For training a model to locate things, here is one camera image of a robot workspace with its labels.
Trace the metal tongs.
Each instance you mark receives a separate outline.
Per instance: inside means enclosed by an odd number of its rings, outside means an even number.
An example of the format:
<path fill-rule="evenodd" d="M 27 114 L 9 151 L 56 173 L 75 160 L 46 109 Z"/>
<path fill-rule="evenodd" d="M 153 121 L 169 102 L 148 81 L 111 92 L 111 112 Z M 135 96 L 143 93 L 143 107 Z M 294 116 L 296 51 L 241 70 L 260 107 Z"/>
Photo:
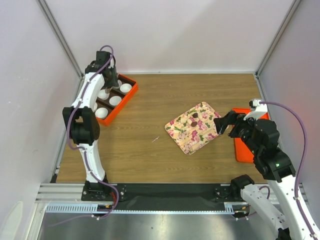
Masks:
<path fill-rule="evenodd" d="M 105 92 L 108 94 L 108 93 L 110 93 L 111 90 L 112 90 L 112 87 L 108 87 L 105 89 Z"/>

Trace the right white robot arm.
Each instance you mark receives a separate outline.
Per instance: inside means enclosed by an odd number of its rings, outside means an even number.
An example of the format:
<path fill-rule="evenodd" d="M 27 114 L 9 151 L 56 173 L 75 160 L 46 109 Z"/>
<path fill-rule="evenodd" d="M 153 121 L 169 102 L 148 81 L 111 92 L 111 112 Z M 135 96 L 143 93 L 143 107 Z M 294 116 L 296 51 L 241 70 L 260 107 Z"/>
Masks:
<path fill-rule="evenodd" d="M 311 216 L 301 194 L 291 159 L 283 152 L 278 141 L 280 133 L 274 121 L 263 119 L 264 112 L 248 114 L 230 111 L 214 119 L 216 131 L 239 138 L 253 153 L 253 163 L 268 186 L 273 190 L 281 210 L 264 197 L 253 179 L 247 174 L 231 180 L 230 195 L 236 201 L 244 200 L 274 231 L 278 240 L 318 240 L 320 229 Z"/>

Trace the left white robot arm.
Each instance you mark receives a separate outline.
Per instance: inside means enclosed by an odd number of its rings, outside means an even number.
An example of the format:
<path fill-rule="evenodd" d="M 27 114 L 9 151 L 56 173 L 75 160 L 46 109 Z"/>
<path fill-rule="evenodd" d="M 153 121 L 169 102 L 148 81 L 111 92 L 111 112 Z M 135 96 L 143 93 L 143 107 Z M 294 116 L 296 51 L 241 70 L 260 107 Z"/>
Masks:
<path fill-rule="evenodd" d="M 98 151 L 100 125 L 94 107 L 101 90 L 118 86 L 114 52 L 100 49 L 85 69 L 84 82 L 75 101 L 62 110 L 67 144 L 72 150 L 80 151 L 85 167 L 82 201 L 105 201 L 112 192 Z"/>

